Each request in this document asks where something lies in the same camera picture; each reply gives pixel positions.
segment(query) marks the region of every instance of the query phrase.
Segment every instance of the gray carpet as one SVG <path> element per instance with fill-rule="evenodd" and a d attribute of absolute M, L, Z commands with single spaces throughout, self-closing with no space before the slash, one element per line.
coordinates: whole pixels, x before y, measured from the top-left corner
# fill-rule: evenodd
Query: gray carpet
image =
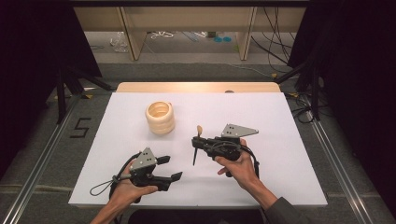
<path fill-rule="evenodd" d="M 99 64 L 99 66 L 104 75 L 100 79 L 113 87 L 116 87 L 122 81 L 272 81 L 273 79 L 266 75 L 274 73 L 271 66 L 259 64 L 243 65 L 256 71 L 236 68 L 228 64 L 212 63 L 105 63 Z M 278 66 L 277 69 L 289 70 L 286 66 Z M 295 80 L 296 78 L 291 78 L 282 83 L 281 90 L 283 92 L 294 92 L 293 84 Z M 84 87 L 95 87 L 86 80 L 81 80 L 81 83 Z M 103 91 L 100 88 L 86 91 L 85 94 L 92 95 L 92 97 L 78 101 L 59 146 L 54 151 L 43 176 L 40 178 L 39 186 L 28 203 L 20 223 L 89 223 L 98 212 L 97 208 L 78 209 L 67 203 L 110 98 L 110 92 Z M 48 108 L 42 111 L 41 118 L 27 142 L 26 148 L 19 153 L 1 180 L 0 219 L 4 218 L 8 207 L 30 174 L 30 170 L 33 169 L 35 161 L 40 156 L 42 149 L 50 139 L 51 132 L 54 130 L 57 120 L 57 104 L 54 97 L 55 93 L 48 99 Z M 299 107 L 295 99 L 290 99 L 288 102 L 290 110 Z M 362 170 L 359 161 L 353 157 L 336 119 L 329 116 L 332 113 L 330 108 L 323 107 L 320 112 L 321 123 L 331 138 L 352 182 L 366 203 L 374 223 L 395 223 L 394 218 L 376 193 L 373 184 Z M 71 136 L 83 134 L 82 130 L 75 130 L 75 126 L 81 118 L 89 119 L 83 120 L 81 123 L 89 130 L 85 137 L 73 138 Z M 296 125 L 329 203 L 324 208 L 299 209 L 318 220 L 318 223 L 359 223 L 332 167 L 327 161 L 312 125 L 301 123 L 298 120 L 296 120 Z M 130 210 L 127 211 L 126 216 L 128 217 L 131 212 Z M 123 219 L 123 223 L 126 223 L 127 217 Z"/>

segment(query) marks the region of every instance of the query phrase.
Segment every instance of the dark sleeve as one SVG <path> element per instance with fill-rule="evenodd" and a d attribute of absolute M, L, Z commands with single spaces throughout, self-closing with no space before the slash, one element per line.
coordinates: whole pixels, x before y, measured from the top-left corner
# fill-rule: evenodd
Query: dark sleeve
<path fill-rule="evenodd" d="M 284 198 L 279 198 L 270 208 L 265 210 L 264 213 L 271 224 L 313 223 Z"/>

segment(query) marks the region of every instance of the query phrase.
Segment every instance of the floor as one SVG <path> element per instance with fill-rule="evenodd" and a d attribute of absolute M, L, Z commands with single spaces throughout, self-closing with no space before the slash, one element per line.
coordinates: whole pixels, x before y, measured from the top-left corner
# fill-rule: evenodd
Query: floor
<path fill-rule="evenodd" d="M 188 38 L 191 33 L 169 33 L 172 35 L 170 38 L 151 38 L 152 34 L 148 34 L 142 54 L 134 62 L 127 52 L 116 52 L 111 46 L 110 43 L 118 39 L 117 33 L 86 33 L 86 36 L 104 75 L 103 81 L 112 86 L 131 80 L 201 80 L 214 73 L 220 78 L 232 80 L 271 81 L 273 77 L 282 76 L 282 72 L 290 70 L 281 61 L 287 60 L 283 49 L 266 38 L 271 38 L 270 33 L 257 33 L 253 37 L 281 60 L 269 56 L 252 42 L 247 60 L 241 61 L 233 33 L 220 34 L 230 37 L 230 42 L 215 42 L 213 38 L 206 37 L 192 41 Z M 281 34 L 282 43 L 292 47 L 294 36 Z M 282 83 L 281 90 L 295 92 L 293 84 L 296 78 Z M 81 82 L 85 88 L 93 89 L 87 89 L 83 97 L 71 96 L 67 99 L 70 117 L 63 127 L 56 125 L 56 93 L 49 97 L 48 108 L 43 110 L 26 148 L 19 152 L 0 182 L 0 219 L 6 218 L 7 211 L 18 200 L 24 184 L 35 175 L 33 191 L 28 195 L 26 204 L 18 208 L 21 213 L 16 218 L 17 222 L 87 223 L 98 212 L 99 208 L 79 209 L 68 204 L 111 95 L 111 92 L 103 91 L 89 82 Z M 311 119 L 310 113 L 301 113 L 299 116 L 297 113 L 309 104 L 309 95 L 301 93 L 300 96 L 288 99 L 290 111 L 296 115 L 296 125 L 329 205 L 299 209 L 319 223 L 396 223 L 359 161 L 351 153 L 331 109 L 320 109 L 320 121 L 306 122 Z M 324 94 L 320 103 L 326 105 Z M 75 129 L 78 122 L 85 124 L 89 130 L 84 137 L 73 138 L 72 135 L 84 135 L 81 130 Z M 48 152 L 49 156 L 40 157 L 43 152 Z M 37 161 L 43 161 L 42 169 L 38 169 L 41 173 L 32 173 L 36 170 Z"/>

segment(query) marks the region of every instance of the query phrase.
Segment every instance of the white table surface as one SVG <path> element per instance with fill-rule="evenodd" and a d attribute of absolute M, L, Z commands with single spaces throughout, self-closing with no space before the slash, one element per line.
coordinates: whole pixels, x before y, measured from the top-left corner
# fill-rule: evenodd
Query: white table surface
<path fill-rule="evenodd" d="M 176 128 L 159 136 L 149 131 L 146 107 L 170 102 Z M 168 191 L 143 196 L 140 208 L 246 208 L 258 203 L 233 178 L 217 175 L 221 168 L 198 150 L 192 166 L 191 139 L 196 126 L 204 138 L 220 136 L 227 123 L 259 130 L 244 137 L 260 162 L 260 179 L 277 197 L 291 204 L 325 206 L 327 201 L 306 154 L 283 93 L 134 93 L 115 92 L 92 143 L 69 203 L 79 207 L 104 205 L 109 189 L 91 196 L 90 189 L 110 180 L 139 150 L 150 147 L 156 157 L 171 156 L 154 174 L 183 172 Z"/>

